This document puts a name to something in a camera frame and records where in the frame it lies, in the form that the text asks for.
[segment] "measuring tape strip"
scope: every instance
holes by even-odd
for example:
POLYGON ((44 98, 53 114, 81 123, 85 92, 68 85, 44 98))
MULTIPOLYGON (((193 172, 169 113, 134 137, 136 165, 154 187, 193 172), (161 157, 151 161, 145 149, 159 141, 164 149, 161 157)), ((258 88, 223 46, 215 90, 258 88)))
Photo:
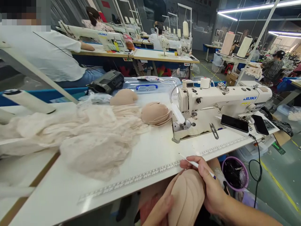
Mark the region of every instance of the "measuring tape strip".
MULTIPOLYGON (((219 151, 220 149, 223 149, 225 147, 228 147, 228 146, 233 145, 235 143, 238 143, 240 141, 246 140, 248 138, 250 138, 250 137, 241 137, 241 138, 232 140, 230 142, 215 146, 213 148, 206 149, 203 152, 198 152, 198 153, 196 153, 196 155, 207 156, 207 155, 210 155, 212 153, 215 153, 215 152, 219 151)), ((180 161, 181 160, 178 160, 178 161, 160 166, 158 168, 155 168, 155 169, 152 169, 150 171, 138 174, 138 175, 130 177, 128 179, 121 180, 119 182, 116 182, 116 183, 110 184, 108 186, 102 187, 102 188, 97 189, 95 191, 83 194, 79 197, 79 200, 78 200, 77 203, 81 203, 81 202, 85 201, 86 198, 88 198, 88 197, 89 198, 94 198, 94 197, 109 193, 111 191, 114 191, 114 190, 117 190, 117 189, 120 189, 120 188, 124 188, 128 185, 132 185, 132 184, 138 183, 140 181, 147 180, 151 177, 157 176, 159 174, 162 174, 162 173, 165 173, 165 172, 170 171, 172 169, 175 169, 177 167, 180 167, 180 161)))

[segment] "black smartphone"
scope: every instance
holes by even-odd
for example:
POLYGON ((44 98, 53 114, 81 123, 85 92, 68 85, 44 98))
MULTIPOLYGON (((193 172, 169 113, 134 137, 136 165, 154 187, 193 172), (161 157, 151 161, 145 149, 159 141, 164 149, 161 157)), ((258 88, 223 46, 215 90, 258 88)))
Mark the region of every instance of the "black smartphone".
POLYGON ((247 122, 227 116, 227 115, 222 115, 222 120, 220 123, 222 125, 240 130, 245 133, 249 132, 249 125, 247 122))
POLYGON ((264 124, 263 118, 261 116, 252 115, 252 118, 254 119, 254 126, 258 133, 263 135, 269 135, 269 132, 267 131, 267 127, 264 124))

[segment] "white t-shirt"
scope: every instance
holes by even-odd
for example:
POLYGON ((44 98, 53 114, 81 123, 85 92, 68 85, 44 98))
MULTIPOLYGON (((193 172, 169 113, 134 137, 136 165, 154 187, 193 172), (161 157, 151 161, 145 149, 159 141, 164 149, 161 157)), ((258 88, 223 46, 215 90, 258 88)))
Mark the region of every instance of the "white t-shirt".
POLYGON ((81 42, 53 30, 35 33, 22 29, 21 26, 0 23, 2 39, 51 80, 62 82, 76 81, 82 78, 86 69, 80 67, 71 54, 71 51, 81 51, 81 42))
POLYGON ((151 43, 154 44, 154 50, 161 50, 161 51, 163 51, 163 48, 162 48, 162 46, 160 44, 160 41, 158 39, 157 34, 151 34, 150 37, 149 37, 149 40, 150 40, 151 43))

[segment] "hand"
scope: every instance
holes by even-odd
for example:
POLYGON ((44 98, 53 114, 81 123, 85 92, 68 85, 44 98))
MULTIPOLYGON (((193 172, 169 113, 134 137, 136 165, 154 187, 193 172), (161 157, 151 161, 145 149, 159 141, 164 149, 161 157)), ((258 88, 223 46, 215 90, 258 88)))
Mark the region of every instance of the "hand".
POLYGON ((156 226, 166 217, 166 215, 172 209, 174 204, 173 196, 171 195, 172 188, 175 185, 176 180, 182 174, 183 170, 176 175, 167 186, 163 196, 158 200, 150 214, 148 215, 143 226, 156 226))
POLYGON ((214 179, 211 174, 213 171, 210 169, 206 161, 200 156, 188 156, 187 160, 198 163, 198 169, 186 160, 181 160, 180 167, 182 169, 195 169, 199 172, 206 184, 206 195, 204 205, 207 211, 211 214, 221 215, 225 209, 226 199, 228 195, 224 192, 218 179, 214 179))

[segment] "juki logo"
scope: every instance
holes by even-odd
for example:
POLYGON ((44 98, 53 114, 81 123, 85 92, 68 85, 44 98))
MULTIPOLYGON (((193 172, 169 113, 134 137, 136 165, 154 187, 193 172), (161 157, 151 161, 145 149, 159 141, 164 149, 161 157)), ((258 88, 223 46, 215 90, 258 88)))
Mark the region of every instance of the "juki logo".
POLYGON ((256 97, 246 97, 244 100, 254 100, 256 97))

